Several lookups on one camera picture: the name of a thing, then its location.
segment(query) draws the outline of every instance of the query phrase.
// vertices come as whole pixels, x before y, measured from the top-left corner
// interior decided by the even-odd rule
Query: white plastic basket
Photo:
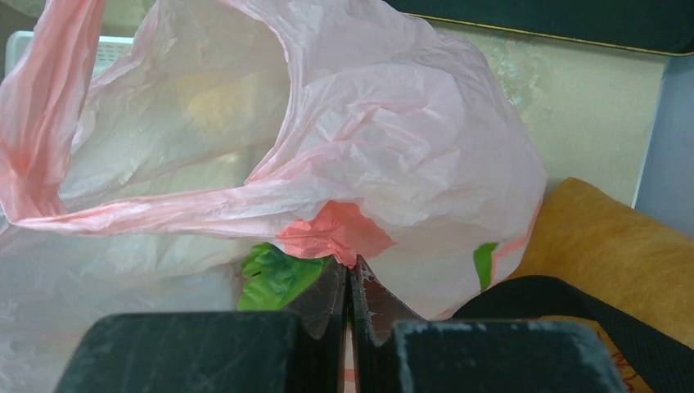
[[[7,40],[5,75],[8,75],[15,68],[33,37],[34,32],[32,31],[17,31]],[[117,58],[130,52],[132,47],[132,38],[101,36],[92,77],[104,72]]]

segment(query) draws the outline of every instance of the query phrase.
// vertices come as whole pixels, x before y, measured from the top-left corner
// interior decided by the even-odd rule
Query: white plastic bag
[[[520,262],[546,175],[471,44],[379,0],[159,0],[90,82],[103,7],[49,0],[0,86],[0,389],[106,314],[232,307],[258,242],[362,254],[427,318]]]

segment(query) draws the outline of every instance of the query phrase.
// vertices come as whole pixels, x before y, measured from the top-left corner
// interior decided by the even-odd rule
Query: bag strap
[[[694,392],[694,350],[558,278],[526,276],[500,282],[467,302],[453,318],[547,315],[597,321],[653,391]]]

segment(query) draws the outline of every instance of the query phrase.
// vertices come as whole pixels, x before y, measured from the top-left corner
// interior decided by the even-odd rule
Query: gray floor
[[[5,46],[7,39],[17,30],[33,30],[36,18],[24,15],[0,2],[0,70],[5,70]]]

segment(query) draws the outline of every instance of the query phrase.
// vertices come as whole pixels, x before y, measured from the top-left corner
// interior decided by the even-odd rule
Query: yellow edge line
[[[580,39],[580,38],[569,38],[569,37],[561,37],[559,35],[551,35],[551,34],[542,34],[542,33],[535,33],[532,31],[525,31],[525,30],[520,30],[520,29],[511,29],[508,27],[499,27],[499,26],[493,26],[493,25],[484,25],[481,23],[474,23],[474,22],[465,22],[464,20],[453,20],[453,19],[446,19],[446,18],[439,18],[437,16],[426,16],[426,15],[419,15],[419,14],[412,14],[409,13],[409,15],[424,18],[424,19],[430,19],[430,20],[439,20],[442,22],[449,22],[449,23],[455,23],[457,25],[469,25],[469,26],[476,26],[476,27],[484,27],[486,29],[494,29],[494,30],[501,30],[501,31],[509,31],[512,33],[521,33],[521,34],[530,34],[534,35],[537,37],[544,37],[544,38],[554,38],[554,39],[561,39],[564,41],[571,41],[575,43],[588,43],[591,45],[598,45],[601,47],[612,47],[616,49],[627,49],[630,51],[635,51],[635,52],[643,52],[643,53],[650,53],[654,55],[666,55],[666,56],[690,56],[694,55],[694,52],[689,52],[689,53],[671,53],[671,52],[660,52],[660,51],[653,51],[651,49],[643,49],[640,47],[626,47],[623,45],[615,45],[613,43],[601,43],[598,41],[588,41],[587,39]]]

